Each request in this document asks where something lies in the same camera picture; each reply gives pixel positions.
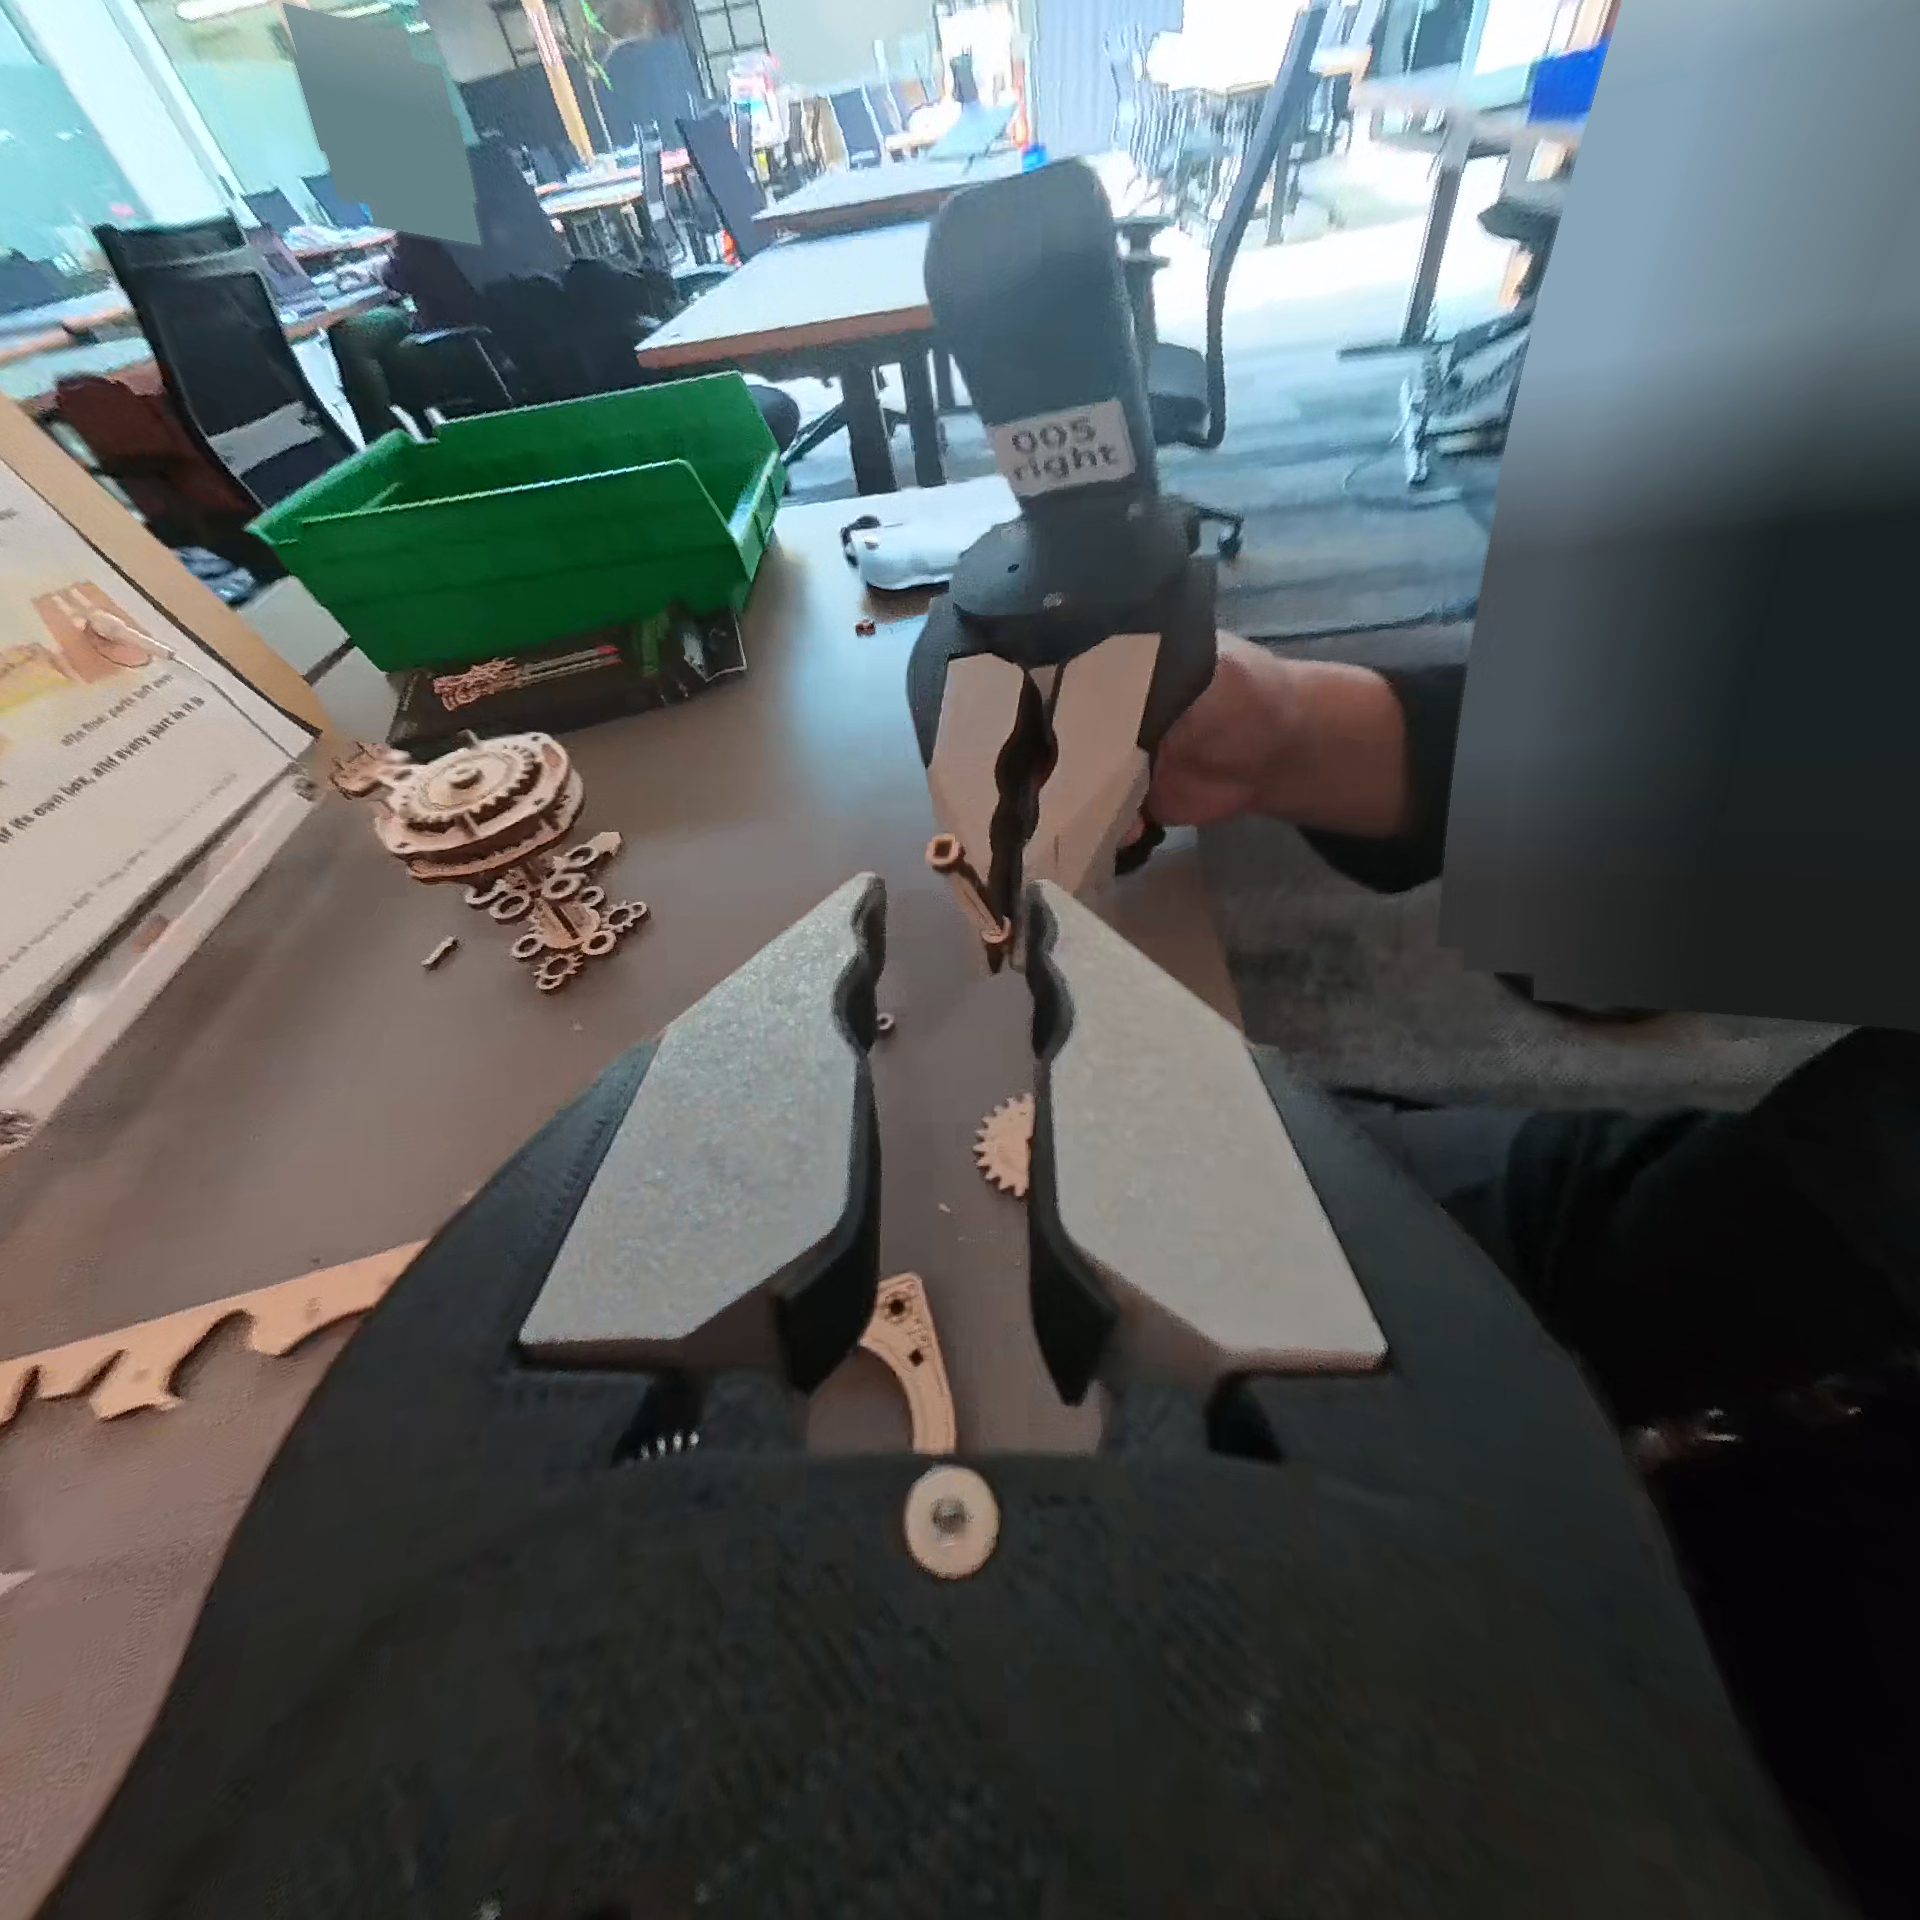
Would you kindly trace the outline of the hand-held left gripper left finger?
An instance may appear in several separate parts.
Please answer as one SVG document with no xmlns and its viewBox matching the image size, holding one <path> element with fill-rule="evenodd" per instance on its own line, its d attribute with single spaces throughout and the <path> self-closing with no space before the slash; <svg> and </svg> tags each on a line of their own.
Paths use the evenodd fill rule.
<svg viewBox="0 0 1920 1920">
<path fill-rule="evenodd" d="M 852 1353 L 881 1281 L 883 961 L 884 883 L 857 872 L 660 1033 L 524 1358 L 762 1369 L 804 1396 Z"/>
</svg>

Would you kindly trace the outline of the wooden scalloped strip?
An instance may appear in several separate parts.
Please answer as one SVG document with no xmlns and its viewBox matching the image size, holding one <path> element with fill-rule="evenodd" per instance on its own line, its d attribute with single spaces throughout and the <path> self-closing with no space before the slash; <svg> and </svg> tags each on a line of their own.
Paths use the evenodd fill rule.
<svg viewBox="0 0 1920 1920">
<path fill-rule="evenodd" d="M 244 1350 L 277 1359 L 310 1336 L 371 1311 L 428 1241 L 404 1241 L 351 1261 L 303 1270 L 211 1303 L 85 1334 L 3 1359 L 3 1428 L 28 1406 L 85 1401 L 98 1424 L 181 1406 L 175 1380 L 223 1327 Z"/>
</svg>

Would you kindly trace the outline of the instruction booklet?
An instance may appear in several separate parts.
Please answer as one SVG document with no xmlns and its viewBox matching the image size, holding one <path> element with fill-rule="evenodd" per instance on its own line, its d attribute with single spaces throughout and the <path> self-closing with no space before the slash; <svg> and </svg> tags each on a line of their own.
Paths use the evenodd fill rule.
<svg viewBox="0 0 1920 1920">
<path fill-rule="evenodd" d="M 327 734 L 313 688 L 5 400 L 5 1153 L 303 825 Z"/>
</svg>

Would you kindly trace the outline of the wooden axle pin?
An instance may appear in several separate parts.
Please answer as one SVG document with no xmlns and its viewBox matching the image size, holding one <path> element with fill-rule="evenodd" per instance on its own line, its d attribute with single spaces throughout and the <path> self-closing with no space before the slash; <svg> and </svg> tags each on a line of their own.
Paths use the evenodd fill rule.
<svg viewBox="0 0 1920 1920">
<path fill-rule="evenodd" d="M 925 864 L 948 885 L 963 908 L 993 974 L 1005 972 L 1017 958 L 1017 925 L 997 905 L 993 887 L 977 870 L 965 844 L 951 831 L 938 831 L 925 847 Z"/>
</svg>

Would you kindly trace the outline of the dark red bag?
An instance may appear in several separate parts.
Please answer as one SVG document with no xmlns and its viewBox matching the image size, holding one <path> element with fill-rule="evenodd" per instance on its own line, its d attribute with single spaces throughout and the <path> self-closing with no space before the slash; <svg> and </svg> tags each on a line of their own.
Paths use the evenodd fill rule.
<svg viewBox="0 0 1920 1920">
<path fill-rule="evenodd" d="M 108 375 L 65 377 L 55 398 L 62 420 L 81 435 L 98 470 L 145 512 L 187 493 L 199 449 L 166 398 Z"/>
</svg>

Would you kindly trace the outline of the office table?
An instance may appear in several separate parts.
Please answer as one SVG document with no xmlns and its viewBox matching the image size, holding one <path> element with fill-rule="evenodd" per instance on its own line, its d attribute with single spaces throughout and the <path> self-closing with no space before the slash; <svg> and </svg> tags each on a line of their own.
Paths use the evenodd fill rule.
<svg viewBox="0 0 1920 1920">
<path fill-rule="evenodd" d="M 762 207 L 751 228 L 759 240 L 867 232 L 898 223 L 923 223 L 956 193 L 1020 175 L 1025 152 L 997 150 L 965 159 L 889 159 L 883 166 L 837 171 L 804 183 Z"/>
<path fill-rule="evenodd" d="M 921 488 L 945 484 L 925 296 L 927 223 L 782 240 L 737 268 L 636 350 L 641 368 L 686 377 L 738 368 L 838 383 L 857 491 L 898 488 L 878 379 L 897 368 Z"/>
</svg>

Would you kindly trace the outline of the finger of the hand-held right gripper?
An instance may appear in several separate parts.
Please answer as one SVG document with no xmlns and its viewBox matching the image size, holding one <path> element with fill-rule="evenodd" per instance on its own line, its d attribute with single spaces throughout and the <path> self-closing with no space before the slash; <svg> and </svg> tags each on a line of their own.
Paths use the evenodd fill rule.
<svg viewBox="0 0 1920 1920">
<path fill-rule="evenodd" d="M 1039 827 L 1039 685 L 997 655 L 948 660 L 927 763 L 938 831 L 956 833 L 1013 917 Z"/>
<path fill-rule="evenodd" d="M 1147 787 L 1140 742 L 1161 635 L 1116 632 L 1047 667 L 1010 663 L 1004 740 L 1004 961 L 1022 944 L 1031 880 L 1076 895 L 1114 872 Z"/>
</svg>

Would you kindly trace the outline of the person's right forearm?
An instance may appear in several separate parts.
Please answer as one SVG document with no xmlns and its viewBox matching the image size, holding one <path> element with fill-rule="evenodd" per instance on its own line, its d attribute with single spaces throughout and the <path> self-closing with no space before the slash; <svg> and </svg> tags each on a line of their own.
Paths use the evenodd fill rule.
<svg viewBox="0 0 1920 1920">
<path fill-rule="evenodd" d="M 1279 816 L 1330 868 L 1403 895 L 1439 878 L 1466 655 L 1287 665 Z"/>
</svg>

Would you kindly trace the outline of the white cloth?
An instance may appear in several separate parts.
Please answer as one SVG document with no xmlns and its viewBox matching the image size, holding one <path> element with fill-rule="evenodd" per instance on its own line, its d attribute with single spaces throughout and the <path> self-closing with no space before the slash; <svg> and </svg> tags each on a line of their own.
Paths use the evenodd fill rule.
<svg viewBox="0 0 1920 1920">
<path fill-rule="evenodd" d="M 871 592 L 923 592 L 951 583 L 961 557 L 995 526 L 1017 519 L 1004 477 L 908 488 L 841 508 L 845 564 Z"/>
</svg>

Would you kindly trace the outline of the black printed box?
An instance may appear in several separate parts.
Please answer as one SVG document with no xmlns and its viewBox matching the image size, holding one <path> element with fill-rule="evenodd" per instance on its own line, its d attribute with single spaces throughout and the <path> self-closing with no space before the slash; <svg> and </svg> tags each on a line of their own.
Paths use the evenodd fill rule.
<svg viewBox="0 0 1920 1920">
<path fill-rule="evenodd" d="M 387 742 L 437 756 L 469 734 L 562 735 L 697 699 L 745 670 L 733 611 L 670 608 L 521 654 L 412 667 L 399 675 Z"/>
</svg>

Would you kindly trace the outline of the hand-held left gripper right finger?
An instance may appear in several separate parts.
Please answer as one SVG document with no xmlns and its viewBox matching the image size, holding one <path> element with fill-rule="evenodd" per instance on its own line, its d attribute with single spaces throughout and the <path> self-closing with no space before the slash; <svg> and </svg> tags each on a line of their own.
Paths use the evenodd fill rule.
<svg viewBox="0 0 1920 1920">
<path fill-rule="evenodd" d="M 1051 880 L 1025 895 L 1029 1303 L 1066 1403 L 1364 1376 L 1387 1341 L 1241 1030 Z"/>
</svg>

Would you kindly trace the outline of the person's right hand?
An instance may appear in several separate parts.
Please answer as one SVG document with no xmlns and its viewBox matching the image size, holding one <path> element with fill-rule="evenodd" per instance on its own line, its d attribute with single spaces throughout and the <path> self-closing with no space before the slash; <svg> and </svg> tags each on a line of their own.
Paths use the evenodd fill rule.
<svg viewBox="0 0 1920 1920">
<path fill-rule="evenodd" d="M 1220 632 L 1210 685 L 1154 751 L 1146 809 L 1174 827 L 1273 817 L 1397 837 L 1413 817 L 1402 699 L 1370 667 L 1277 655 Z"/>
</svg>

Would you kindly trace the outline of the wooden gear model assembly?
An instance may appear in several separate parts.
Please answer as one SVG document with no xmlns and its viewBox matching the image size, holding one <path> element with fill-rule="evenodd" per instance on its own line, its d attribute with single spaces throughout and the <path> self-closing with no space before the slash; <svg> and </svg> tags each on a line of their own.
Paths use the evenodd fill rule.
<svg viewBox="0 0 1920 1920">
<path fill-rule="evenodd" d="M 421 883 L 481 880 L 546 852 L 586 806 L 586 782 L 542 732 L 465 735 L 434 758 L 365 745 L 331 787 L 374 809 L 377 844 Z"/>
</svg>

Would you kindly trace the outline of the black office chair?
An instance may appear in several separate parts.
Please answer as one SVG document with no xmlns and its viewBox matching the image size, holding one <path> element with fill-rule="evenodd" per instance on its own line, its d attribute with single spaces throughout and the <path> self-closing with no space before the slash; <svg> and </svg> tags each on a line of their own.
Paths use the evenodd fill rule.
<svg viewBox="0 0 1920 1920">
<path fill-rule="evenodd" d="M 1275 78 L 1259 97 L 1225 207 L 1206 246 L 1206 340 L 1202 350 L 1161 343 L 1154 308 L 1156 275 L 1167 260 L 1154 252 L 1172 220 L 1158 213 L 1117 220 L 1122 232 L 1119 275 L 1134 308 L 1135 356 L 1143 368 L 1147 417 L 1158 447 L 1215 449 L 1227 431 L 1225 301 L 1231 268 L 1267 193 L 1268 232 L 1285 232 L 1298 206 L 1298 173 L 1305 152 L 1313 68 L 1329 21 L 1329 5 L 1303 5 L 1289 25 Z"/>
<path fill-rule="evenodd" d="M 97 223 L 190 438 L 259 512 L 355 456 L 281 327 L 259 253 L 231 214 Z"/>
</svg>

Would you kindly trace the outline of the green plastic bin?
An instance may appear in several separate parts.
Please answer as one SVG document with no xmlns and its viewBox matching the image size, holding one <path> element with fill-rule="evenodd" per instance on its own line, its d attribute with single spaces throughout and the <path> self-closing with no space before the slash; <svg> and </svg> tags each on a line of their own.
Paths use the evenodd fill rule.
<svg viewBox="0 0 1920 1920">
<path fill-rule="evenodd" d="M 783 495 L 740 373 L 393 430 L 250 529 L 377 670 L 740 613 Z"/>
</svg>

